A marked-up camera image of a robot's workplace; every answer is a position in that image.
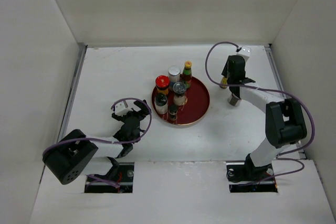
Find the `small brown-cap yellow bottle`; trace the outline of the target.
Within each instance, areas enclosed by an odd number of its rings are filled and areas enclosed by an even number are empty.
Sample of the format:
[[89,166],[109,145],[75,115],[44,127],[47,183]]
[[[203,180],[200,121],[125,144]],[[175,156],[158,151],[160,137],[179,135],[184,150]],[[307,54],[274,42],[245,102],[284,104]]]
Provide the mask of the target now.
[[222,89],[226,89],[228,85],[228,78],[226,76],[223,76],[221,81],[220,81],[220,87]]

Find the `black-cap white salt grinder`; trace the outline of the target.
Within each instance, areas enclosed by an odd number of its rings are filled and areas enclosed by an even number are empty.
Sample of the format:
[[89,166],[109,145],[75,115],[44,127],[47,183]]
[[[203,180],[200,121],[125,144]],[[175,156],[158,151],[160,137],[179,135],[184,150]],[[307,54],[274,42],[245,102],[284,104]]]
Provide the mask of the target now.
[[164,115],[168,111],[167,96],[163,93],[158,93],[154,98],[154,105],[156,112],[160,115]]

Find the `small black-cap pepper jar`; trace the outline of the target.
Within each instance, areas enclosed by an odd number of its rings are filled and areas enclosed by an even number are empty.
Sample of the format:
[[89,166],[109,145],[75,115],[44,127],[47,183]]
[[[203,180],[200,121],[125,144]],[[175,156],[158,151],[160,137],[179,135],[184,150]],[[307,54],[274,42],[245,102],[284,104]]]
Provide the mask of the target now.
[[178,112],[178,106],[176,104],[172,104],[169,106],[168,113],[170,121],[177,120],[177,112]]

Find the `silver-lid brown spice jar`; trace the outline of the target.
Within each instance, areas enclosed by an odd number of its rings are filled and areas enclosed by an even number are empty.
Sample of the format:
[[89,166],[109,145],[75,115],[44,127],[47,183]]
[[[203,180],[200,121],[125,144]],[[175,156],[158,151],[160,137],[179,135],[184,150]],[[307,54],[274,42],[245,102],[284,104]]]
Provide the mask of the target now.
[[233,93],[228,98],[228,103],[232,106],[239,106],[241,101],[241,98],[237,97]]

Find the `red-lid sauce jar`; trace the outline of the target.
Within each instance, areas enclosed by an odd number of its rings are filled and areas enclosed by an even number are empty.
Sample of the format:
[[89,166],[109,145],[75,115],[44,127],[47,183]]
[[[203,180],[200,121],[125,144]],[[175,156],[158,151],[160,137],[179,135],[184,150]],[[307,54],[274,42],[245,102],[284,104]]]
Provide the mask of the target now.
[[168,76],[160,75],[155,80],[155,86],[158,93],[162,93],[164,95],[168,95],[170,80]]

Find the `yellow-cap chili sauce bottle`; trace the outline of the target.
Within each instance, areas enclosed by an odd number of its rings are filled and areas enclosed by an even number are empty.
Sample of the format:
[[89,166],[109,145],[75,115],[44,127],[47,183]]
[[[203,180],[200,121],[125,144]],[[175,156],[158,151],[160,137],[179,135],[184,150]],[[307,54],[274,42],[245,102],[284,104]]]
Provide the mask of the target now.
[[184,63],[184,69],[182,72],[181,80],[186,85],[186,88],[188,89],[191,86],[192,81],[192,63],[190,61],[186,61]]

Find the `clear-top white salt grinder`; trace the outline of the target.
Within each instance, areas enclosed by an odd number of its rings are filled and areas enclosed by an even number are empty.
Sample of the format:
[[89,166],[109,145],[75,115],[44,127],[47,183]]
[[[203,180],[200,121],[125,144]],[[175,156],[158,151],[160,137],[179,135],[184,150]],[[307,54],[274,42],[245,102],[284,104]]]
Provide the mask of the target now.
[[186,103],[186,85],[183,82],[176,82],[173,86],[173,102],[177,106],[182,106]]

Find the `silver-lid blue-band spice jar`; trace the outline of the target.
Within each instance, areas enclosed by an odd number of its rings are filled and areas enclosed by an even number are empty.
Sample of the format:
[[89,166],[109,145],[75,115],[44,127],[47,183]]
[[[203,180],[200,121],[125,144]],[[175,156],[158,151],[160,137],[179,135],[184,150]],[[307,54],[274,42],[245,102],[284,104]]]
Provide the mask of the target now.
[[181,75],[181,70],[178,66],[171,66],[168,69],[168,77],[170,80],[170,83],[176,83],[179,82]]

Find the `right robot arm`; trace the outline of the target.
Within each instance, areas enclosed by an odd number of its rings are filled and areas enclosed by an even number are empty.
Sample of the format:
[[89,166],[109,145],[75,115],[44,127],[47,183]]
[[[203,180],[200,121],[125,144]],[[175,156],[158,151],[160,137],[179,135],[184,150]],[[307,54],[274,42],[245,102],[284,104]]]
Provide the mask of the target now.
[[245,100],[265,114],[265,139],[242,165],[227,165],[230,181],[259,179],[271,168],[272,160],[289,145],[307,136],[307,128],[300,103],[284,99],[262,90],[254,80],[246,77],[246,61],[240,55],[228,57],[222,75],[229,85],[228,102],[238,106]]

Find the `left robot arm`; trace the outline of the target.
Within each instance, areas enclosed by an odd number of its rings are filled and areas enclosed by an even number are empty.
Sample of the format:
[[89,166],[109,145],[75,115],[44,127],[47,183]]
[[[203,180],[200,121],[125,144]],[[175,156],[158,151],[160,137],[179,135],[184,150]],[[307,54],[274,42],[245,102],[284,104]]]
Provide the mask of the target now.
[[86,168],[92,158],[106,157],[99,174],[88,174],[93,182],[101,182],[119,188],[114,182],[118,175],[118,158],[125,157],[133,150],[133,145],[141,140],[149,129],[140,129],[140,122],[152,112],[145,100],[124,98],[115,102],[111,109],[112,118],[122,122],[120,129],[112,136],[97,138],[85,135],[75,129],[60,142],[46,148],[43,152],[45,166],[56,176],[61,184],[74,181]]

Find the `red round lacquer tray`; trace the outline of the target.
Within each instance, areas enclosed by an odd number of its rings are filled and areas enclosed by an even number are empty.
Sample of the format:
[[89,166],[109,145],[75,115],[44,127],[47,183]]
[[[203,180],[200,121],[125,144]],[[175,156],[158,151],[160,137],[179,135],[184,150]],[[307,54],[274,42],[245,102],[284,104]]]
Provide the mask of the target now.
[[196,77],[192,77],[191,79],[191,87],[186,91],[186,104],[178,108],[175,121],[170,120],[168,112],[165,115],[158,113],[154,102],[157,92],[157,88],[154,87],[151,94],[151,103],[154,112],[161,120],[168,124],[190,126],[201,120],[209,108],[210,97],[208,89],[205,84]]

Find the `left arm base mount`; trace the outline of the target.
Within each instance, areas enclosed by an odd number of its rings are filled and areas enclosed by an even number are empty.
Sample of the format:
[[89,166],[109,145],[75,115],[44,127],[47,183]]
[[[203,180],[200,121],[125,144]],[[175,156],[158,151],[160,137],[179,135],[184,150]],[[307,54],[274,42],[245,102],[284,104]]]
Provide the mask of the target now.
[[119,163],[107,157],[110,169],[102,174],[92,174],[86,178],[84,193],[87,194],[127,194],[133,192],[134,163]]

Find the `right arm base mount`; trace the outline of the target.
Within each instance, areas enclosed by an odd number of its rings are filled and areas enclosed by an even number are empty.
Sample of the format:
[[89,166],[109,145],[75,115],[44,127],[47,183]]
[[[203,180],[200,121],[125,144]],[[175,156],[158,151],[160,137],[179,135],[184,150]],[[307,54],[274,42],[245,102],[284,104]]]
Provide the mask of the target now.
[[254,169],[251,173],[244,163],[227,163],[226,177],[231,193],[277,193],[277,184],[271,164]]

